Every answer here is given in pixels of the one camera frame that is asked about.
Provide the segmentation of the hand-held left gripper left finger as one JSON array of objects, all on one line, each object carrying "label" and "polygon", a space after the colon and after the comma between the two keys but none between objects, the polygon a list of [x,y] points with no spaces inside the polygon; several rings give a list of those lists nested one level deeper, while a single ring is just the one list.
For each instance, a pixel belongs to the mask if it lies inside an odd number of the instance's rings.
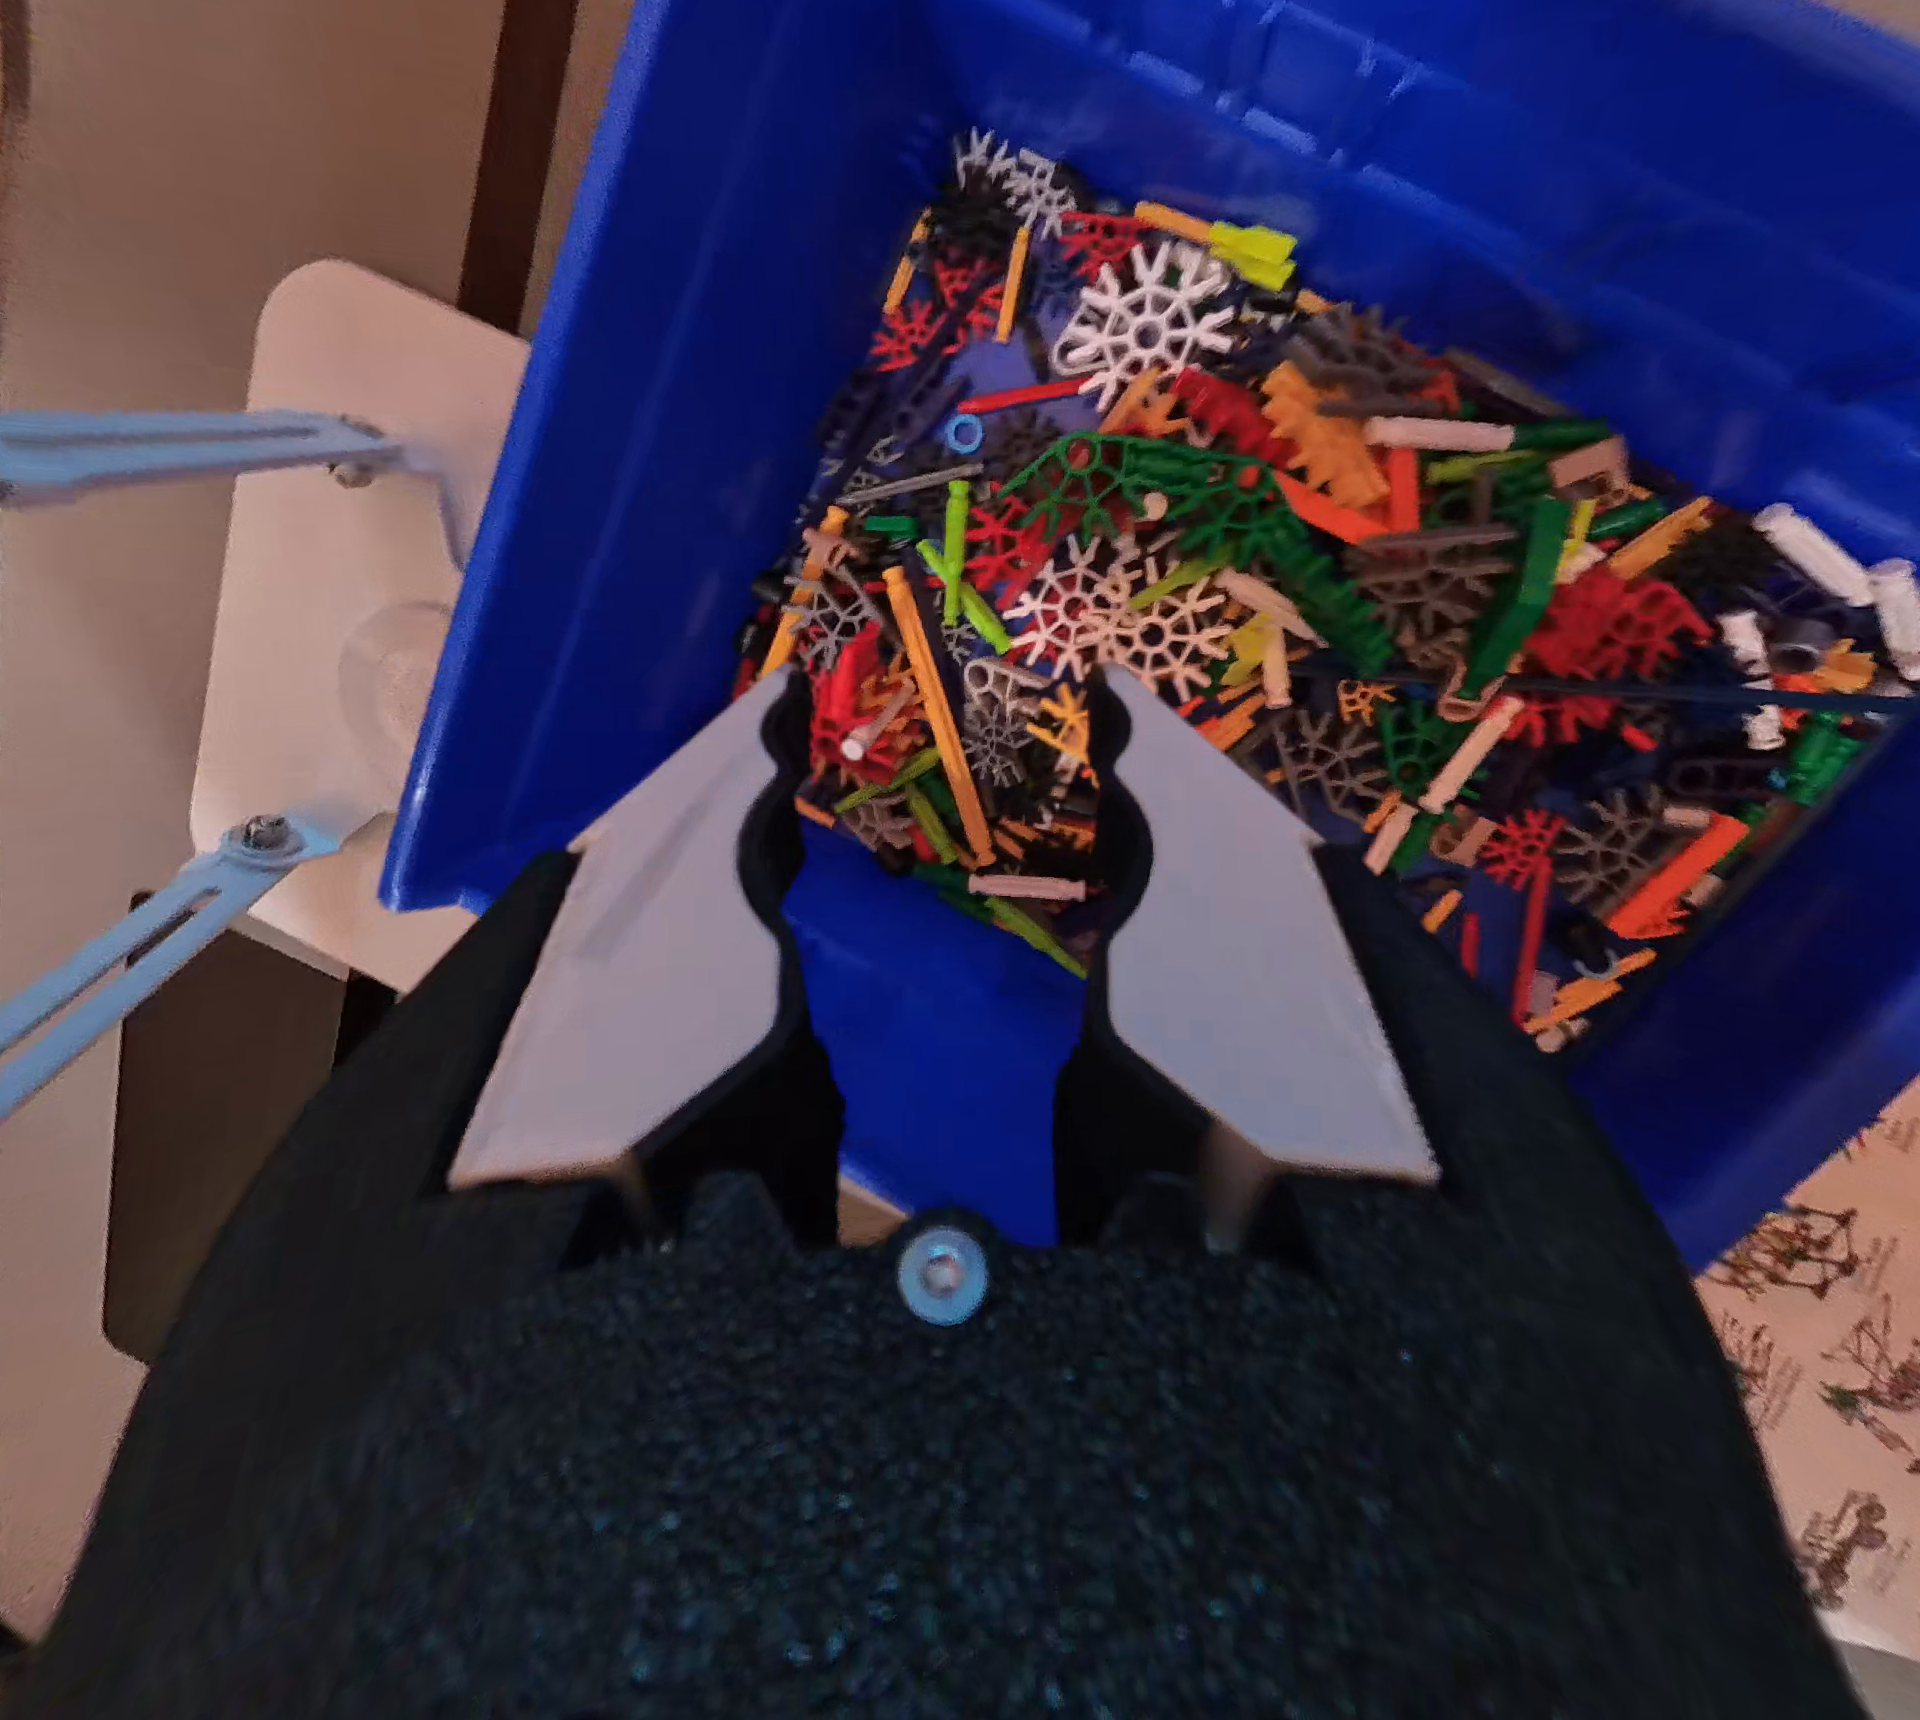
[{"label": "hand-held left gripper left finger", "polygon": [[599,821],[447,1186],[625,1180],[675,1232],[744,1173],[798,1245],[836,1243],[836,1077],[786,915],[808,754],[786,668]]}]

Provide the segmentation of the white mounting plate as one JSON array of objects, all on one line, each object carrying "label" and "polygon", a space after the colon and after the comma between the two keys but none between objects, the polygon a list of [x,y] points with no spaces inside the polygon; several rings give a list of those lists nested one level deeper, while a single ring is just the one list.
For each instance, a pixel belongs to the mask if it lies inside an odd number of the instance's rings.
[{"label": "white mounting plate", "polygon": [[285,276],[255,333],[251,410],[340,414],[409,461],[357,488],[321,465],[236,484],[191,834],[333,821],[345,845],[251,921],[398,990],[470,925],[455,905],[393,914],[377,884],[526,354],[345,260]]}]

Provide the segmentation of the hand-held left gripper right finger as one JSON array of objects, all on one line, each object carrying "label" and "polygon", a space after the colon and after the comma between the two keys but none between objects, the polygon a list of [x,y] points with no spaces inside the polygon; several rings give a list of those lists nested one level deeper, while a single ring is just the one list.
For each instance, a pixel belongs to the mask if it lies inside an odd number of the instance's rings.
[{"label": "hand-held left gripper right finger", "polygon": [[1173,1207],[1275,1249],[1281,1180],[1440,1184],[1323,870],[1323,844],[1126,668],[1090,683],[1101,932],[1055,1081],[1069,1249]]}]

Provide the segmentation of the pale blue slotted strut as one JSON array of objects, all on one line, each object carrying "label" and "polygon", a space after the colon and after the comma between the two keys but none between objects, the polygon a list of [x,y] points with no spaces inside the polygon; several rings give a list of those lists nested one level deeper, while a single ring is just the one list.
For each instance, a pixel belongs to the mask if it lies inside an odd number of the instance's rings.
[{"label": "pale blue slotted strut", "polygon": [[476,447],[382,429],[350,414],[127,414],[13,410],[3,417],[3,509],[47,509],[112,485],[236,479],[321,465],[350,485],[417,474],[440,485],[452,563],[465,566],[486,506],[491,463]]},{"label": "pale blue slotted strut", "polygon": [[297,868],[339,854],[377,816],[320,802],[251,816],[188,859],[105,936],[3,1003],[3,1116],[13,1120],[99,1039],[173,981]]}]

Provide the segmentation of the blue plastic parts bin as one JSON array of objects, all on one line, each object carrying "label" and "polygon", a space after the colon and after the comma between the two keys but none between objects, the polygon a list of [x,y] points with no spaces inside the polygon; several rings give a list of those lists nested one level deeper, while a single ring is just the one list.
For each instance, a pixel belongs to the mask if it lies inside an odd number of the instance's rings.
[{"label": "blue plastic parts bin", "polygon": [[724,710],[967,122],[1737,506],[1919,555],[1919,51],[1804,0],[638,0],[382,893],[486,908]]}]

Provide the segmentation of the pile of colourful construction pieces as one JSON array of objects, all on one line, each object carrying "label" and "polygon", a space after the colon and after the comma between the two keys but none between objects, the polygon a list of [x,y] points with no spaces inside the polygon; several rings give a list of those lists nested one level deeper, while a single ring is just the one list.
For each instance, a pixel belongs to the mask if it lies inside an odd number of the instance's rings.
[{"label": "pile of colourful construction pieces", "polygon": [[995,130],[816,450],[734,687],[805,676],[805,821],[1074,974],[1101,676],[1355,844],[1546,1053],[1919,727],[1909,562]]}]

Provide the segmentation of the printed instruction booklet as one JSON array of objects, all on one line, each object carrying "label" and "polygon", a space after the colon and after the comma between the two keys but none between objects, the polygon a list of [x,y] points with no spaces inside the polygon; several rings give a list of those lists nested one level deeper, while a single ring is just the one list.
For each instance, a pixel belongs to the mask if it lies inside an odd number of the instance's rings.
[{"label": "printed instruction booklet", "polygon": [[1831,1635],[1919,1658],[1919,1084],[1695,1278]]}]

